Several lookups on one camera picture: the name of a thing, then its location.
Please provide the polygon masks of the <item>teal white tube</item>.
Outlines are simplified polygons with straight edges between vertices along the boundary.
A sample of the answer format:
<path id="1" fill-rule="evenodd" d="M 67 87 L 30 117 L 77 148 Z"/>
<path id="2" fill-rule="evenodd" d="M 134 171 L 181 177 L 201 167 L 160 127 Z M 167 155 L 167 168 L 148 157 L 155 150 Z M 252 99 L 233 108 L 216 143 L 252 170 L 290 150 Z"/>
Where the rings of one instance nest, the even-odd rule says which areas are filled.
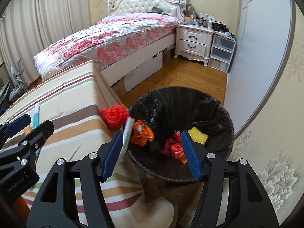
<path id="1" fill-rule="evenodd" d="M 33 109 L 33 124 L 32 128 L 35 129 L 39 126 L 39 103 L 35 104 Z"/>

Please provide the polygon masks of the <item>yellow foam net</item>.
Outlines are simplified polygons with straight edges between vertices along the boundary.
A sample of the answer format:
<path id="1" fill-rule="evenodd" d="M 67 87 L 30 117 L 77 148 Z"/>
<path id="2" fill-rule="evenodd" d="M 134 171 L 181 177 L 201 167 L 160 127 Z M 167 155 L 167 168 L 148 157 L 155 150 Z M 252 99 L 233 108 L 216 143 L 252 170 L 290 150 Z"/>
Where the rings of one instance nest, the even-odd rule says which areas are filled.
<path id="1" fill-rule="evenodd" d="M 196 127 L 193 127 L 192 129 L 188 130 L 188 133 L 191 137 L 191 139 L 196 142 L 204 145 L 206 141 L 208 140 L 208 135 L 202 133 L 199 129 Z"/>

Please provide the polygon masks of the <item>orange paper piece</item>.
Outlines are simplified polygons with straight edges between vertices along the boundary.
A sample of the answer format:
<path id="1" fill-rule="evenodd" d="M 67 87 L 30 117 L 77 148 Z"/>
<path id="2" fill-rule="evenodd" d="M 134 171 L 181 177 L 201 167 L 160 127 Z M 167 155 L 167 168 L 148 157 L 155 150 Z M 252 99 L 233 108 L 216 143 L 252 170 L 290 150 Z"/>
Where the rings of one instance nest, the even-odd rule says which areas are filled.
<path id="1" fill-rule="evenodd" d="M 187 158 L 185 156 L 185 153 L 183 151 L 182 145 L 180 143 L 172 144 L 170 147 L 171 156 L 183 164 L 187 163 Z"/>

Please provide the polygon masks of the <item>red foam net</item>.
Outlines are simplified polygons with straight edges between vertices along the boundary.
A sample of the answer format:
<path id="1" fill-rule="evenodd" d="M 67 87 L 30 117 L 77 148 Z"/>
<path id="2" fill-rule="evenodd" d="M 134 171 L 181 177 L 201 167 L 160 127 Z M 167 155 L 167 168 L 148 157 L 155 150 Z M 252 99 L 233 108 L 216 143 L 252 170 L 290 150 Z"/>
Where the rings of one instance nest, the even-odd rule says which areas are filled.
<path id="1" fill-rule="evenodd" d="M 123 104 L 116 104 L 109 108 L 101 109 L 101 117 L 108 128 L 111 131 L 116 132 L 121 129 L 130 115 Z"/>

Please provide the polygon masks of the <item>white green tube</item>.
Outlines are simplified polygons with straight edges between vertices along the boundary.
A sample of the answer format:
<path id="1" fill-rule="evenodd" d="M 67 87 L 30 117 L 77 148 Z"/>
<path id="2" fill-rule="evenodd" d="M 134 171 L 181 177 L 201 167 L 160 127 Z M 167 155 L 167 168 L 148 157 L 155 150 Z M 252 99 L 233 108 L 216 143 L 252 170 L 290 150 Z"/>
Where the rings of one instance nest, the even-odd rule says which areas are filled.
<path id="1" fill-rule="evenodd" d="M 118 162 L 122 163 L 124 162 L 124 157 L 125 157 L 125 153 L 127 151 L 129 142 L 130 142 L 130 137 L 132 134 L 132 130 L 133 130 L 133 124 L 135 122 L 135 119 L 129 117 L 126 119 L 126 123 L 124 126 L 124 130 L 123 130 L 123 146 L 119 155 L 119 159 Z"/>

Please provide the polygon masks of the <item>orange plastic wrapper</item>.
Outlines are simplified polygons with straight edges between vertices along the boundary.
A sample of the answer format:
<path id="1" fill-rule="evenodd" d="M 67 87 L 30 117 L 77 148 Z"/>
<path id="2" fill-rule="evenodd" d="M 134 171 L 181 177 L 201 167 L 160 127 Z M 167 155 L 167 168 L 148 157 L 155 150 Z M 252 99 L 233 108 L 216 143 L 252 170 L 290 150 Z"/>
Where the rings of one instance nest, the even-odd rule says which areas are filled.
<path id="1" fill-rule="evenodd" d="M 132 136 L 130 138 L 132 144 L 143 147 L 147 142 L 152 142 L 154 138 L 154 133 L 143 121 L 138 120 L 133 124 Z"/>

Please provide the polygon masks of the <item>amber bottle black cap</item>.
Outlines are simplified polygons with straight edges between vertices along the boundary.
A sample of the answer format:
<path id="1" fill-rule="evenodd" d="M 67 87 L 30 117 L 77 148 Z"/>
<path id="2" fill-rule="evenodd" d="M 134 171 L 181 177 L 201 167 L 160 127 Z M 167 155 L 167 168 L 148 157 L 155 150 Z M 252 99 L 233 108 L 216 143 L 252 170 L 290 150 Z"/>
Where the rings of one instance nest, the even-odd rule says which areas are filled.
<path id="1" fill-rule="evenodd" d="M 24 134 L 28 135 L 31 132 L 31 125 L 27 126 L 26 128 L 24 128 Z"/>

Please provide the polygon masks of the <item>grey office chair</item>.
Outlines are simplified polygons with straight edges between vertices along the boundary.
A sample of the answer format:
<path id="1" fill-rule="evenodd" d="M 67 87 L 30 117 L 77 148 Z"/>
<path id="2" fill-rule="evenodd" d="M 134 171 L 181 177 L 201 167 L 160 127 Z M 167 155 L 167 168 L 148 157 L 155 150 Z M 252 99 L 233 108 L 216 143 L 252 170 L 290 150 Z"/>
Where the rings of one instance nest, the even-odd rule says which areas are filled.
<path id="1" fill-rule="evenodd" d="M 19 99 L 24 93 L 28 91 L 28 83 L 25 82 L 23 77 L 24 70 L 21 67 L 21 59 L 17 62 L 17 72 L 14 72 L 14 68 L 10 68 L 10 77 L 14 85 L 13 90 L 10 93 L 9 100 L 10 102 L 15 102 Z"/>

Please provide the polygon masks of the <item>striped bed cover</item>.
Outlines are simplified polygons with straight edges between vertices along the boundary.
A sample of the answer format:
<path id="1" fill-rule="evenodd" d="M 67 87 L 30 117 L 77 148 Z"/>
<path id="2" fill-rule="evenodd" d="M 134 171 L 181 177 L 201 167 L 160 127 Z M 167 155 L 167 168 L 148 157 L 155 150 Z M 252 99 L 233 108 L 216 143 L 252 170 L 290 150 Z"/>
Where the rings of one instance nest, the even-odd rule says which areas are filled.
<path id="1" fill-rule="evenodd" d="M 37 162 L 40 180 L 44 180 L 57 159 L 80 160 L 111 141 L 113 133 L 100 111 L 119 103 L 95 65 L 86 62 L 54 75 L 23 95 L 1 116 L 1 123 L 35 113 L 40 122 L 53 122 L 54 133 L 42 147 Z M 169 201 L 158 197 L 145 202 L 140 178 L 129 159 L 116 165 L 101 189 L 116 227 L 176 225 L 177 209 Z"/>

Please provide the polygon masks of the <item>white cardboard box under bed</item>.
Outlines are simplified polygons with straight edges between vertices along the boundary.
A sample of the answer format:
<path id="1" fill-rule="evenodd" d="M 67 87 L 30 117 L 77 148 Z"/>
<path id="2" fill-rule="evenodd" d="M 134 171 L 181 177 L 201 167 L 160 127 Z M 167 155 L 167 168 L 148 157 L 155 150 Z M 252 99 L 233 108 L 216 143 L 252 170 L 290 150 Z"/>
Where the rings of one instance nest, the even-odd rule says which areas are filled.
<path id="1" fill-rule="evenodd" d="M 163 68 L 163 53 L 159 52 L 117 81 L 111 88 L 119 98 Z"/>

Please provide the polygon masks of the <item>beige curtain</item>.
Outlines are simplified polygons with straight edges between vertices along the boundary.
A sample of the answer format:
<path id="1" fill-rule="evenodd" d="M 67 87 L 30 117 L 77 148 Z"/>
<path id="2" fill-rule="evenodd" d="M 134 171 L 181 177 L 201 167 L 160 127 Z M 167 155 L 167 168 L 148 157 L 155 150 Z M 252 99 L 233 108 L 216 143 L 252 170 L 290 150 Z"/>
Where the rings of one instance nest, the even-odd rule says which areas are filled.
<path id="1" fill-rule="evenodd" d="M 26 82 L 39 76 L 34 56 L 90 26 L 88 0 L 11 0 L 1 13 L 1 55 L 8 70 L 21 63 Z"/>

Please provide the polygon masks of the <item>bed with floral quilt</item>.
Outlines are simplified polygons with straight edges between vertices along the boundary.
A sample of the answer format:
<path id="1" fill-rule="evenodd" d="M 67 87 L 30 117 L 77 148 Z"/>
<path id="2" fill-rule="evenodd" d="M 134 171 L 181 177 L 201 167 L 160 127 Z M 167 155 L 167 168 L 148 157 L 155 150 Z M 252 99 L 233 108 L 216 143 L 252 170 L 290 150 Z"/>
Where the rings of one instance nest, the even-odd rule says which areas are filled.
<path id="1" fill-rule="evenodd" d="M 34 56 L 43 80 L 92 61 L 109 84 L 175 43 L 179 19 L 152 12 L 110 15 L 69 35 Z"/>

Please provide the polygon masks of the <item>plastic drawer unit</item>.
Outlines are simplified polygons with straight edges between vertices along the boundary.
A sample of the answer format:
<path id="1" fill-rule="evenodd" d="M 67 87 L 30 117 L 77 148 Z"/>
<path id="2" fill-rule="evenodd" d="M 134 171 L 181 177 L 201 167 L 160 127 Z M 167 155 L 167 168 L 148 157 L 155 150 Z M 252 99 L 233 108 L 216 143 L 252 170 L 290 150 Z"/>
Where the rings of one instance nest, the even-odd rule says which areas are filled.
<path id="1" fill-rule="evenodd" d="M 208 67 L 228 73 L 236 44 L 237 42 L 234 37 L 224 33 L 215 33 L 213 35 Z"/>

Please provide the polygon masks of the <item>white nightstand with drawers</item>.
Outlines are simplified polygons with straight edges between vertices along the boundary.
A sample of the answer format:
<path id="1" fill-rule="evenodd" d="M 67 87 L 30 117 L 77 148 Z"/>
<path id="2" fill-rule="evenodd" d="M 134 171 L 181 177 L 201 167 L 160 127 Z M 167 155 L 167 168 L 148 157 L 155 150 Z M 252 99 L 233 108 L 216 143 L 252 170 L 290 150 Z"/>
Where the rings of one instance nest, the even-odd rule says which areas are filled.
<path id="1" fill-rule="evenodd" d="M 176 27 L 174 58 L 183 56 L 190 61 L 201 61 L 208 66 L 214 30 L 197 25 L 179 24 Z"/>

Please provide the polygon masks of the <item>white sliding wardrobe door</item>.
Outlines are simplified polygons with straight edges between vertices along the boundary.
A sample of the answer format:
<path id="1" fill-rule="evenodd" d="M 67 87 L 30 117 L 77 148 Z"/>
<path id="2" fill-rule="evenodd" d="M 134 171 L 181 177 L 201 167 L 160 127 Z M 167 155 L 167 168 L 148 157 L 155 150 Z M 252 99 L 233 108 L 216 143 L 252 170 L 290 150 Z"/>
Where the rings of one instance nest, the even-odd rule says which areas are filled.
<path id="1" fill-rule="evenodd" d="M 286 63 L 295 28 L 292 0 L 241 0 L 237 51 L 224 107 L 238 136 L 259 113 Z"/>

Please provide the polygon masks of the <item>clutter on nightstand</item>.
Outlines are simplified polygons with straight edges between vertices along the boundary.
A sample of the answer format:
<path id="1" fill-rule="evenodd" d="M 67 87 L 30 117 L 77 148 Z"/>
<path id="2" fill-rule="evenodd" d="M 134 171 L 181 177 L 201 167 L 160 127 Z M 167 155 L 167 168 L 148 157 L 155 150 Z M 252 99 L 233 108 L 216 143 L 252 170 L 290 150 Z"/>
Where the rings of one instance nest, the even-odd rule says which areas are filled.
<path id="1" fill-rule="evenodd" d="M 180 3 L 179 9 L 183 18 L 181 21 L 182 24 L 207 27 L 208 29 L 214 30 L 215 33 L 219 35 L 235 39 L 235 35 L 230 32 L 225 24 L 216 21 L 213 15 L 198 14 L 194 9 L 192 9 L 191 3 Z"/>

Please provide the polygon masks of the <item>white tufted headboard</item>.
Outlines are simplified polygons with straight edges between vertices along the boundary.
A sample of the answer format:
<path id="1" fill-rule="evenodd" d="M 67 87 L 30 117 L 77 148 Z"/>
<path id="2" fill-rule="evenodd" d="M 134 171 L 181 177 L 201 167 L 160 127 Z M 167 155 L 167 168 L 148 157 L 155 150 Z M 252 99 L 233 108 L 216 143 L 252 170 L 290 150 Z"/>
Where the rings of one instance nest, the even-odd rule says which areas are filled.
<path id="1" fill-rule="evenodd" d="M 161 9 L 165 14 L 182 18 L 181 5 L 188 0 L 116 0 L 107 1 L 107 14 L 151 12 L 154 7 Z"/>

